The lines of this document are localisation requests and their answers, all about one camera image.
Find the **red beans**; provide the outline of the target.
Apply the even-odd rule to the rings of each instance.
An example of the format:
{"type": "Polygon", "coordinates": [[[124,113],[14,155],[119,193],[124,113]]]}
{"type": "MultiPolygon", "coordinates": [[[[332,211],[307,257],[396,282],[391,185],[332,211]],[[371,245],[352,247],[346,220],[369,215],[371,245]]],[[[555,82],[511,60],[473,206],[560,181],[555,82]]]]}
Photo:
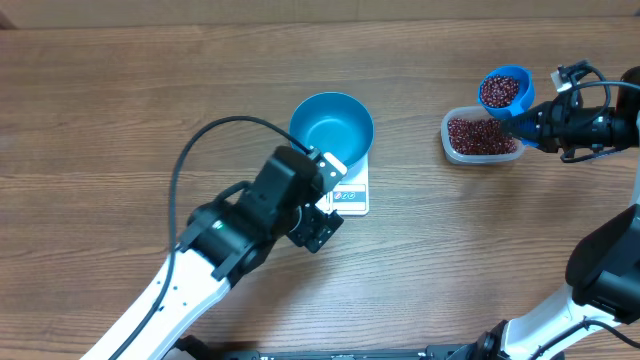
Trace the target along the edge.
{"type": "MultiPolygon", "coordinates": [[[[512,103],[519,92],[520,82],[511,76],[493,75],[480,86],[480,100],[490,108],[503,108],[512,103]]],[[[452,118],[447,123],[449,139],[454,151],[462,155],[504,155],[514,153],[514,140],[500,130],[495,118],[467,120],[452,118]]]]}

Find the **blue plastic measuring scoop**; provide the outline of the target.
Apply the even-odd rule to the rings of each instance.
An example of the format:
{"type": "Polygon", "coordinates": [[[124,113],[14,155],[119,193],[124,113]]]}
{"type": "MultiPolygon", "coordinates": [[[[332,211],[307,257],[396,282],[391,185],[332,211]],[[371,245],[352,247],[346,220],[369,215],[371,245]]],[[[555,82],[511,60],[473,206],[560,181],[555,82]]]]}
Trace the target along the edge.
{"type": "Polygon", "coordinates": [[[477,102],[490,115],[480,121],[478,131],[484,136],[490,154],[512,152],[509,138],[501,125],[524,114],[533,104],[535,88],[532,73],[524,67],[506,65],[490,72],[477,90],[477,102]]]}

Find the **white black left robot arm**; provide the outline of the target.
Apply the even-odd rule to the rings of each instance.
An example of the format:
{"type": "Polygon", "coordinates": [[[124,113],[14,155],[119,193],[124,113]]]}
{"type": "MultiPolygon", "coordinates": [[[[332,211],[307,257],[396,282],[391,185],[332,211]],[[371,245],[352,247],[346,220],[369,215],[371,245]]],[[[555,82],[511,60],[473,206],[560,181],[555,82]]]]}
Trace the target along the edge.
{"type": "Polygon", "coordinates": [[[239,182],[192,212],[174,254],[86,358],[161,359],[264,263],[279,238],[317,252],[343,223],[317,203],[346,173],[329,152],[277,147],[254,181],[239,182]]]}

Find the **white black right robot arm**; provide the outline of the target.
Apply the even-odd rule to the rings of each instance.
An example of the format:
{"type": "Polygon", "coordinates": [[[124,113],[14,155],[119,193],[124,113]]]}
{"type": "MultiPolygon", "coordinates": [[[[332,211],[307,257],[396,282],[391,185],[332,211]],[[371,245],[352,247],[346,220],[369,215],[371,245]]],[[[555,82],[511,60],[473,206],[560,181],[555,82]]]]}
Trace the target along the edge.
{"type": "MultiPolygon", "coordinates": [[[[639,145],[639,70],[609,81],[589,61],[558,66],[551,79],[557,95],[503,119],[502,132],[565,164],[620,153],[639,145]]],[[[459,345],[448,359],[562,359],[575,343],[639,319],[639,197],[584,237],[572,252],[563,286],[529,313],[503,320],[475,342],[459,345]]]]}

